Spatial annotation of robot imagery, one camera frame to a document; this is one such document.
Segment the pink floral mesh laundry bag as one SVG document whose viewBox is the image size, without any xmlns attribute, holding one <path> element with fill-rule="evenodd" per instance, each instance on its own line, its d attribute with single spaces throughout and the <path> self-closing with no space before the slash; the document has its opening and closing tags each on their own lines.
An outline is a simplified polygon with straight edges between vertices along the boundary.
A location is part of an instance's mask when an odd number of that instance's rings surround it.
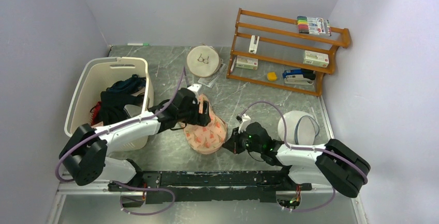
<svg viewBox="0 0 439 224">
<path fill-rule="evenodd" d="M 200 154 L 212 154 L 218 151 L 227 138 L 227 123 L 217 116 L 206 95 L 201 94 L 198 100 L 209 104 L 210 122 L 207 126 L 180 123 L 189 146 Z"/>
</svg>

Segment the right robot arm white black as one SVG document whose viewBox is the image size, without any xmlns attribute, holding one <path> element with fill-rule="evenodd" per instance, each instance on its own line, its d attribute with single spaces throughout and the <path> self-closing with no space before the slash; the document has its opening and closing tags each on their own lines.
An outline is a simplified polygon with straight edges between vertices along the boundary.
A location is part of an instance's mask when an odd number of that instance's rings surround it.
<svg viewBox="0 0 439 224">
<path fill-rule="evenodd" d="M 272 139 L 258 122 L 245 131 L 234 128 L 223 148 L 234 154 L 258 153 L 271 166 L 288 168 L 280 175 L 280 185 L 291 190 L 298 184 L 332 186 L 342 195 L 355 198 L 368 183 L 370 164 L 337 139 L 320 145 L 287 145 Z"/>
</svg>

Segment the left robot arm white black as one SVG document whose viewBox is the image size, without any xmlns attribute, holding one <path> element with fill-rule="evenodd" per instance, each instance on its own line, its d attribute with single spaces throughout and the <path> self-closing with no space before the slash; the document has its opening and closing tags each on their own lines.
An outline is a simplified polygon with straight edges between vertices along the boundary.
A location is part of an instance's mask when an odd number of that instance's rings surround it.
<svg viewBox="0 0 439 224">
<path fill-rule="evenodd" d="M 173 99 L 113 125 L 81 125 L 60 152 L 57 167 L 64 166 L 78 186 L 95 180 L 122 183 L 131 191 L 144 184 L 143 171 L 132 160 L 109 154 L 135 140 L 175 130 L 177 123 L 205 127 L 210 123 L 209 103 L 198 100 L 200 84 L 179 89 Z"/>
</svg>

